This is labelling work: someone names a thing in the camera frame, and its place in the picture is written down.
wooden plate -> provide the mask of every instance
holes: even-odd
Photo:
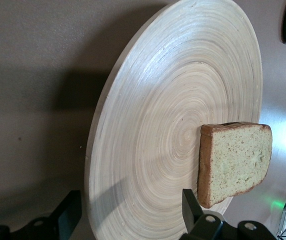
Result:
[[[181,0],[153,16],[117,60],[92,121],[85,191],[96,238],[179,239],[201,125],[257,122],[261,102],[259,45],[236,3]]]

